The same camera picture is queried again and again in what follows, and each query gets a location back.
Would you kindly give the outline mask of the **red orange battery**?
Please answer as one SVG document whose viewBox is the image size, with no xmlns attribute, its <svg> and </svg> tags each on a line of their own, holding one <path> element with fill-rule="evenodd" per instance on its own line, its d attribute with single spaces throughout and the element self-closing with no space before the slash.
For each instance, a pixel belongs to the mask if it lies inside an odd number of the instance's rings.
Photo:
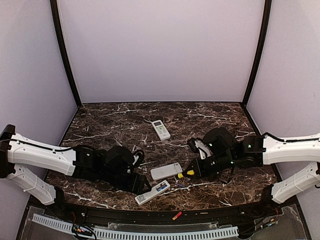
<svg viewBox="0 0 320 240">
<path fill-rule="evenodd" d="M 182 212 L 178 212 L 173 218 L 172 220 L 175 221 L 176 219 L 178 219 L 180 216 L 182 215 Z"/>
</svg>

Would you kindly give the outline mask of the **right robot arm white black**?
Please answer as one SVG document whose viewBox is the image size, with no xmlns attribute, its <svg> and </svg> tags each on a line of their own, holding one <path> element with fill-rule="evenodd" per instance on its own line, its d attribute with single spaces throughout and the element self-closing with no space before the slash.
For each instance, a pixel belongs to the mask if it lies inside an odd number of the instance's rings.
<svg viewBox="0 0 320 240">
<path fill-rule="evenodd" d="M 201 179 L 218 176 L 226 169 L 247 169 L 276 163 L 308 162 L 299 172 L 270 184 L 262 191 L 255 213 L 266 217 L 289 198 L 320 182 L 320 135 L 279 138 L 270 133 L 247 136 L 238 141 L 226 128 L 209 131 L 203 138 L 191 138 L 187 144 L 199 157 L 193 159 L 178 178 Z"/>
</svg>

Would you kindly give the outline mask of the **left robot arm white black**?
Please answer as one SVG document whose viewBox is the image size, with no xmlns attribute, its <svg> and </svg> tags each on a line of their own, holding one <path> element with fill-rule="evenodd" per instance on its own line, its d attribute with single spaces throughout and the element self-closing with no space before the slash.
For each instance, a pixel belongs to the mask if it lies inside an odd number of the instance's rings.
<svg viewBox="0 0 320 240">
<path fill-rule="evenodd" d="M 147 177 L 135 172 L 144 157 L 142 150 L 131 152 L 118 145 L 105 150 L 83 144 L 59 147 L 38 142 L 16 133 L 12 124 L 0 134 L 0 177 L 14 182 L 43 205 L 51 205 L 60 218 L 71 213 L 64 202 L 64 192 L 41 180 L 28 165 L 76 179 L 103 181 L 118 190 L 141 195 L 152 189 Z"/>
</svg>

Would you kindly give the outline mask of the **white remote with label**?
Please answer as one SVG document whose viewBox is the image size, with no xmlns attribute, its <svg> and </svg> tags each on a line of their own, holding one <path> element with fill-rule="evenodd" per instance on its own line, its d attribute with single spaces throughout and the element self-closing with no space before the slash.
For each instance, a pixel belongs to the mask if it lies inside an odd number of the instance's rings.
<svg viewBox="0 0 320 240">
<path fill-rule="evenodd" d="M 152 199 L 156 198 L 160 194 L 164 193 L 165 191 L 169 190 L 171 185 L 167 180 L 163 180 L 159 184 L 153 186 L 151 191 L 143 193 L 141 195 L 136 196 L 134 199 L 136 203 L 141 206 L 145 203 L 151 201 Z"/>
</svg>

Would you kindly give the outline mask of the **white remote with buttons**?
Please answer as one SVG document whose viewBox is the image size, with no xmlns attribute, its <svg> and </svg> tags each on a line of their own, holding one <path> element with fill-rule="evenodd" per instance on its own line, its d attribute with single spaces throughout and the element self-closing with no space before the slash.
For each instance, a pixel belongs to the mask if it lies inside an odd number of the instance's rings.
<svg viewBox="0 0 320 240">
<path fill-rule="evenodd" d="M 165 141 L 171 138 L 171 134 L 161 120 L 152 121 L 151 124 L 161 141 Z"/>
</svg>

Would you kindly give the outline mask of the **yellow handled screwdriver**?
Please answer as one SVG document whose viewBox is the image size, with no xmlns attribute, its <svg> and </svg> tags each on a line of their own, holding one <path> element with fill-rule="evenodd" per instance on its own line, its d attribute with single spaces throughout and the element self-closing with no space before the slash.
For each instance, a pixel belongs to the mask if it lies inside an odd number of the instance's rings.
<svg viewBox="0 0 320 240">
<path fill-rule="evenodd" d="M 177 174 L 177 177 L 179 179 L 182 179 L 182 178 L 193 178 L 194 176 L 195 176 L 195 172 L 193 170 L 188 170 L 188 171 L 184 171 L 184 172 L 181 172 L 181 173 Z"/>
</svg>

